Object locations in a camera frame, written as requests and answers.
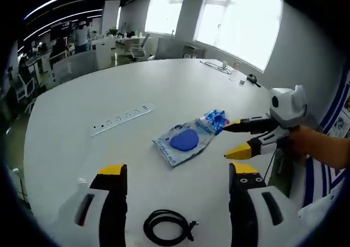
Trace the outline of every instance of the coiled black cable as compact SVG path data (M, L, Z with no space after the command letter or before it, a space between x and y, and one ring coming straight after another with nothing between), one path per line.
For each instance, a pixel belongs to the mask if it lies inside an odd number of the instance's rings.
M159 237L157 237L154 234L153 228L161 223L161 222L174 222L175 224L178 224L181 229L182 233L179 237L172 239L172 240L164 240ZM174 246L182 242L184 239L188 238L190 241L194 241L194 238L192 236L191 230L195 225L198 225L198 222L193 221L190 224L188 224L187 220L184 216L182 216L180 213L177 213L172 210L156 210L152 212L149 217L145 220L143 224L143 231L144 234L146 234L147 238L150 239L152 242L154 242L157 245L160 246Z

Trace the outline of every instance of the power strip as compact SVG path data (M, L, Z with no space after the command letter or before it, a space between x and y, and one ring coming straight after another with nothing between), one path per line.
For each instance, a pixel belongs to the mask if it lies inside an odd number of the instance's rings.
M126 121L132 120L136 117L140 117L153 110L155 110L155 105L153 105L152 103L142 104L135 109L127 109L126 111L118 113L113 117L106 119L98 124L93 124L91 126L91 136L96 136L99 133L109 130L110 128L113 128Z

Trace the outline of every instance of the white pillar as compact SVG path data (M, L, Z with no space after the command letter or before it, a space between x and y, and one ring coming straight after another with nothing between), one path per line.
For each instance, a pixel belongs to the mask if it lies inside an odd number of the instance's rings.
M106 34L111 27L116 26L119 5L120 0L110 0L104 2L101 29L102 34Z

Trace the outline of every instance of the black cable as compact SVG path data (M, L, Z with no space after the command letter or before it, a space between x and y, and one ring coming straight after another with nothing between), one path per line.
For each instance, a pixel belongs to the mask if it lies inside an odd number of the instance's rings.
M268 171L269 171L269 169L270 169L270 166L271 166L271 163L272 163L272 160L273 160L273 157L274 157L275 153L276 153L276 150L273 152L272 157L271 157L271 159L270 159L269 166L267 167L267 170L266 170L265 175L264 175L264 181L265 181L265 178L266 178L267 172L268 172Z
M154 234L153 228L161 223L161 222L174 222L175 224L178 224L181 229L182 233L179 237L172 239L172 240L164 240L159 237L157 237ZM157 245L160 246L174 246L182 242L184 239L188 238L190 241L194 241L194 238L191 234L191 230L195 225L198 225L196 221L191 222L188 224L187 220L184 216L182 216L180 213L177 213L172 210L156 210L152 212L149 217L145 220L143 224L143 231L144 234L146 234L147 238L150 239L152 242L154 242Z
M222 73L225 73L227 75L232 75L232 72L229 71L227 68L220 67L219 65L216 65L216 64L210 63L210 62L202 62L201 60L199 60L199 62L201 62L202 64L207 65L207 66L209 66L209 67L211 67L213 69L216 69L216 70L218 70L218 71L220 71Z

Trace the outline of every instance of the desk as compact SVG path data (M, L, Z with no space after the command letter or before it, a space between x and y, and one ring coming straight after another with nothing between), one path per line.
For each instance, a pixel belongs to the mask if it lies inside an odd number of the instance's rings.
M94 72L40 95L24 149L28 199L39 224L47 228L57 219L79 178L89 185L100 168L121 162L128 168L126 231L140 246L157 246L144 235L143 223L163 208L200 223L192 231L193 246L231 246L229 161L223 154L250 134L222 132L203 153L174 169L152 139L213 108L224 109L230 120L267 112L267 89L232 81L245 77L237 71L224 74L196 59L156 60ZM145 102L156 110L91 137L96 122ZM259 156L249 163L264 175L270 158ZM177 230L164 232L175 236Z

